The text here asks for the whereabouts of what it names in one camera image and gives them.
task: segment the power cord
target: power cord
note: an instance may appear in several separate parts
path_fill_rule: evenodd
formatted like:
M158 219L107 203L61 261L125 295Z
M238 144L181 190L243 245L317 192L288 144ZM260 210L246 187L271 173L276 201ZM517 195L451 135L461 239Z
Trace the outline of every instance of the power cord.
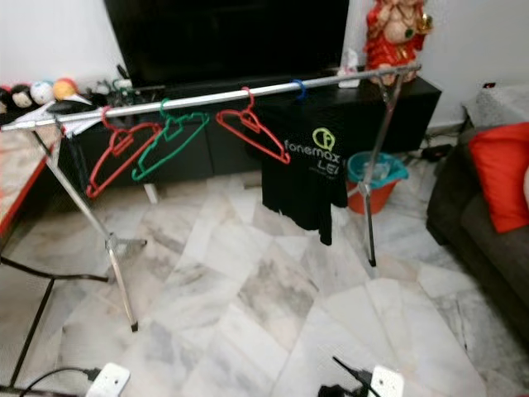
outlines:
M98 377L99 375L99 372L101 372L101 370L99 368L93 368L92 370L85 370L84 368L78 368L77 366L64 366L62 368L57 368L57 369L54 369L50 372L46 372L44 375L42 376L39 376L37 379L33 380L29 386L27 386L24 391L22 391L20 394L19 394L19 397L24 397L29 391L31 391L31 389L33 388L33 386L35 386L37 383L39 383L41 380L47 378L48 376L51 376L53 374L56 374L58 372L63 372L63 371L77 371L77 372L83 372L87 377L88 377L88 380L90 380L91 382L94 382L95 379Z
M371 387L371 381L370 381L371 374L368 371L353 370L352 368L349 368L344 362L342 362L336 356L333 356L332 359L336 361L338 365L341 366L344 370L349 372L357 381L359 381L371 393L373 393L375 397L381 397L380 394L377 393L375 390L373 390L373 388Z

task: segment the white wall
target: white wall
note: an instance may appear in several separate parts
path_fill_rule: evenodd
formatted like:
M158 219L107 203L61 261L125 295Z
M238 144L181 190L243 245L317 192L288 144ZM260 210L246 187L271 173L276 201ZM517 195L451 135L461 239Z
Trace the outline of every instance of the white wall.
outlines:
M344 45L359 53L373 5L350 0ZM426 11L436 29L419 56L421 76L443 90L432 125L462 121L460 103L483 83L529 83L529 0L430 0Z
M350 0L346 45L359 54L374 0ZM463 119L484 82L529 81L529 0L430 0L436 30L422 76L443 89L432 125ZM117 77L122 56L103 0L0 0L0 84L70 76L81 86Z
M84 86L123 63L103 0L0 0L0 84L71 77Z

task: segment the red hanger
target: red hanger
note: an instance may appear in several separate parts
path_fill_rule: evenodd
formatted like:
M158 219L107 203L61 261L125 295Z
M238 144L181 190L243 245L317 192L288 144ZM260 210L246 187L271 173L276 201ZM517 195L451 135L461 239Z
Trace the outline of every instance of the red hanger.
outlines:
M91 199L95 199L101 192L115 179L117 176L123 172L134 160L136 160L140 154L149 146L154 139L162 131L162 126L155 122L143 122L134 126L131 129L118 128L108 123L107 121L107 111L110 109L109 106L106 106L102 110L101 121L102 124L112 131L110 136L110 141L108 142L108 148L103 152L99 158L96 165L93 167L92 174L90 175L90 184L86 188L86 194ZM126 159L123 164L115 170L112 175L110 175L107 180L102 184L96 182L96 177L98 176L99 169L102 167L105 160L110 156L118 157L127 147L129 147L134 142L134 133L143 129L151 129L152 136L128 159Z
M263 151L267 155L274 157L276 160L279 160L284 164L289 164L290 155L285 151L283 144L279 142L278 138L276 138L275 135L272 132L270 132L268 128L266 128L263 124L260 123L259 118L255 115L255 113L251 111L251 109L255 105L255 100L254 100L254 96L250 92L250 89L248 87L243 87L242 89L246 90L248 92L248 96L250 97L250 105L248 105L248 108L244 109L243 111L230 110L230 109L221 110L219 113L217 113L217 116L216 116L217 122L221 126L225 127L227 130L233 132L240 139L243 139L246 142L250 143L252 146L255 146L260 151ZM258 134L260 132L264 132L275 143L275 145L279 148L279 151L281 153L279 155L276 153L273 153L271 150L262 146L260 143L257 143L256 141L251 140L244 133L236 130L234 127L232 127L231 125L229 125L227 122L224 121L224 116L226 115L237 116L241 120L242 125L245 127L248 127L253 132L256 132Z

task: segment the clothes drying rack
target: clothes drying rack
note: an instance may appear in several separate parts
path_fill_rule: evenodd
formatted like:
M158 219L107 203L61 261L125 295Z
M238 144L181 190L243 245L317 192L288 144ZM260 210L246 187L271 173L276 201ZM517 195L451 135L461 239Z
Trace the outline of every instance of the clothes drying rack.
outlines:
M340 83L341 81L345 81L345 80L377 79L379 83L380 92L382 94L382 98L384 100L385 107L386 107L385 114L384 114L382 123L380 125L379 133L377 135L377 138L374 144L374 149L371 152L371 158L370 158L367 170L365 172L364 180L358 183L355 190L348 193L351 196L352 194L356 192L360 192L360 194L362 195L364 199L364 205L366 209L365 210L365 244L366 244L366 250L367 250L369 263L373 267L375 267L376 260L375 260L374 240L373 240L373 223L371 220L371 210L370 210L370 202L371 202L370 183L371 183L371 180L373 179L373 172L374 172L374 166L376 164L376 160L378 158L378 155L384 143L384 139L387 135L389 123L391 122L391 119L393 117L395 106L397 104L398 97L401 92L404 75L410 72L418 71L420 69L421 69L420 65L406 65L406 66L399 66L396 68L367 70L367 71L359 72L356 74L349 74L349 75L344 75L344 76L331 76L331 77L324 77L324 78L319 78L319 79L309 79L309 80L302 81L301 83L299 81L294 81L294 82L286 83L286 84L276 84L276 85L271 85L267 87L252 88L249 91L242 89L239 91L230 91L230 92L225 92L225 93L213 93L213 94L202 95L202 96L191 97L191 98L174 99L174 100L169 100L165 102L164 109L165 110L181 109L181 108L205 106L205 105L210 105L213 103L236 101L239 99L248 98L250 94L253 94L256 97L259 97L259 96L265 96L265 95L273 95L276 93L287 93L287 92L301 90L303 89L303 87L305 89L309 89L309 88L324 87L324 86L329 86L329 85L336 85ZM393 90L389 90L382 83L382 77L386 75L398 76ZM129 116L133 114L158 112L159 110L160 110L160 102L145 103L145 104L131 105L131 106L125 106L122 108L111 109L107 112L107 117L123 117L123 116ZM126 311L126 315L131 324L131 329L134 332L138 329L138 322L136 320L136 317L134 316L134 313L132 312L129 296L128 296L126 286L122 278L122 273L120 271L119 261L116 255L116 249L120 245L127 245L127 244L138 244L138 245L144 246L147 243L147 241L140 240L140 239L133 239L133 240L121 239L117 237L115 234L109 232L105 228L102 222L95 216L95 214L90 209L90 207L85 203L83 197L77 192L75 187L69 182L66 175L64 175L64 173L60 170L54 154L50 152L46 144L42 141L41 136L39 135L39 132L37 130L38 127L51 126L51 125L55 125L58 129L60 129L62 127L62 124L66 122L79 122L79 121L101 119L101 118L102 118L102 111L96 110L96 111L91 111L91 112L69 114L69 115L45 119L45 120L14 122L14 123L3 126L2 132L14 132L14 131L22 130L24 132L27 132L29 134L29 137L32 140L35 140L35 142L38 144L38 147L40 148L40 150L42 151L43 155L46 158L47 166L50 168L55 178L60 182L60 184L66 190L68 195L75 202L75 204L79 207L79 209L83 212L84 216L89 220L89 222L96 229L96 231L101 235L102 238L104 238L105 247L106 247L108 256L110 257L110 262L112 264L114 274L116 276L117 285L121 291L122 301L123 301L123 305Z

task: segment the bucket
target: bucket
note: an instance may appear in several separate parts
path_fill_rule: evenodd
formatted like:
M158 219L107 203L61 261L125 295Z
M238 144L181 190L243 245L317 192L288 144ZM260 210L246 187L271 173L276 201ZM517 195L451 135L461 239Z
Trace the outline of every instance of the bucket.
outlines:
M347 191L354 189L364 178L365 168L371 152L362 151L353 155L347 162ZM386 153L379 153L373 179L371 180L371 213L376 214L382 211L388 202L389 196L397 183L402 179L407 179L409 173L404 163L397 157ZM355 213L365 213L364 198L360 192L356 192L348 199L349 208Z

